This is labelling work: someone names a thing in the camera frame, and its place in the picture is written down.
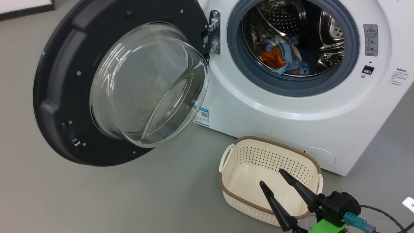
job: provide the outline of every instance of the washing machine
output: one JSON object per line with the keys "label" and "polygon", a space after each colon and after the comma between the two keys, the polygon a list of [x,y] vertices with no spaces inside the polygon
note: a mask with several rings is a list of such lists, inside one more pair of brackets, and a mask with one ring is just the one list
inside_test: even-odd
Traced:
{"label": "washing machine", "polygon": [[[126,163],[194,121],[284,143],[347,175],[413,82],[412,9],[410,0],[84,0],[41,55],[35,117],[75,163]],[[258,53],[272,38],[310,69],[273,67]]]}

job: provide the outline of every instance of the door hinge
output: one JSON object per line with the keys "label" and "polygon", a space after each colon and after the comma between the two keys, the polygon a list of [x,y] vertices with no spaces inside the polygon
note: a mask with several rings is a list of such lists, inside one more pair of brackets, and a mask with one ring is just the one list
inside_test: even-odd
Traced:
{"label": "door hinge", "polygon": [[211,11],[207,31],[210,33],[210,53],[220,54],[220,11]]}

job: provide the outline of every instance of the green block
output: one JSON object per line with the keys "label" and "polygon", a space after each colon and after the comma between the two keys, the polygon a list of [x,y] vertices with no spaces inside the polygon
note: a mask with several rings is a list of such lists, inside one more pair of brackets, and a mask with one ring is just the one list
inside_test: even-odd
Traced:
{"label": "green block", "polygon": [[339,233],[346,226],[347,225],[344,224],[342,227],[337,227],[325,219],[322,219],[309,233]]}

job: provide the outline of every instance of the washing machine door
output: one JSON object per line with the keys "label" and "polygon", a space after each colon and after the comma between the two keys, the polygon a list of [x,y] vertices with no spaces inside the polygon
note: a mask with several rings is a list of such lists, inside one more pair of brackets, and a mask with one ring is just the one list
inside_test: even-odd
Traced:
{"label": "washing machine door", "polygon": [[85,0],[39,62],[34,111],[61,156],[108,166],[178,135],[207,91],[208,21],[194,0]]}

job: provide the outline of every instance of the floor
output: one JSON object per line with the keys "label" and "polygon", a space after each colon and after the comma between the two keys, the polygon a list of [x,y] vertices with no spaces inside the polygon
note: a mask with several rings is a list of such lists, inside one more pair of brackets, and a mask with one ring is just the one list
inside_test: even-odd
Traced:
{"label": "floor", "polygon": [[[0,22],[0,226],[7,233],[282,232],[231,208],[217,181],[234,138],[191,124],[143,157],[115,167],[71,163],[42,138],[33,116],[33,78],[50,34],[75,0],[58,9]],[[414,215],[414,88],[391,114],[350,174],[323,172],[325,194],[353,194],[403,226]],[[385,216],[361,215],[380,232]],[[351,228],[351,232],[361,232]]]}

